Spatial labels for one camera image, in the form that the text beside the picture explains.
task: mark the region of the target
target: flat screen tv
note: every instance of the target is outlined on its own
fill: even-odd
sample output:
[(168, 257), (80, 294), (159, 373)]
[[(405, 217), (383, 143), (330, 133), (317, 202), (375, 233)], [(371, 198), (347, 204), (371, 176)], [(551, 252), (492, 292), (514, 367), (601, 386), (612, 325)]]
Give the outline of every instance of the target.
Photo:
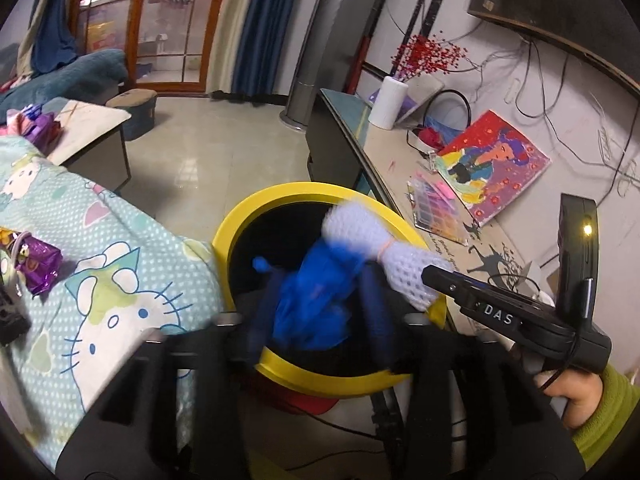
[(640, 0), (471, 0), (468, 12), (554, 43), (640, 96)]

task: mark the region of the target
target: sliding glass door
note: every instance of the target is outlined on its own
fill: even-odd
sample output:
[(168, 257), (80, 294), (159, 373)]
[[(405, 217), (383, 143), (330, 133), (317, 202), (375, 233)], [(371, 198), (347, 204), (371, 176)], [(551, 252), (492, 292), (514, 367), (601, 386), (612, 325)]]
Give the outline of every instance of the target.
[(78, 49), (121, 48), (130, 79), (159, 91), (204, 91), (222, 0), (76, 0)]

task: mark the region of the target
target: hello kitty blanket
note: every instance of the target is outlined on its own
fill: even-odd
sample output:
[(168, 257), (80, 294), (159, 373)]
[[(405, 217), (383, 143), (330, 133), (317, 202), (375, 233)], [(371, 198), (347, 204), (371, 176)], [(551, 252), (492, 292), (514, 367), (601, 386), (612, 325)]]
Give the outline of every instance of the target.
[[(0, 226), (62, 251), (48, 294), (24, 303), (31, 329), (10, 345), (31, 423), (27, 437), (54, 468), (72, 431), (147, 328), (178, 333), (222, 309), (209, 244), (177, 237), (125, 200), (0, 137)], [(19, 277), (0, 253), (5, 288)], [(178, 439), (189, 434), (191, 374), (178, 381)]]

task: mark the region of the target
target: painting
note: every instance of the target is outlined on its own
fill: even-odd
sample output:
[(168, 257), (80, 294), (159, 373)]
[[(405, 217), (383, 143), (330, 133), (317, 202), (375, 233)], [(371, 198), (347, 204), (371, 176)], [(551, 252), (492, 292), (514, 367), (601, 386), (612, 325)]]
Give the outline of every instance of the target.
[(527, 137), (490, 110), (436, 158), (438, 172), (479, 226), (510, 204), (550, 163)]

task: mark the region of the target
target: blue curtain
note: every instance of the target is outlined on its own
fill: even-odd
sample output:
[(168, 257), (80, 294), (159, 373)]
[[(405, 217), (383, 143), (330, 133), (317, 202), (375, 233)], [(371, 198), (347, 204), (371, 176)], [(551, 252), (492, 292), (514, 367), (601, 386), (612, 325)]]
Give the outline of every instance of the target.
[(251, 0), (247, 9), (231, 91), (273, 93), (293, 0)]
[[(33, 10), (39, 1), (34, 1)], [(76, 39), (66, 23), (66, 0), (49, 0), (33, 45), (31, 68), (35, 75), (47, 74), (77, 57)]]

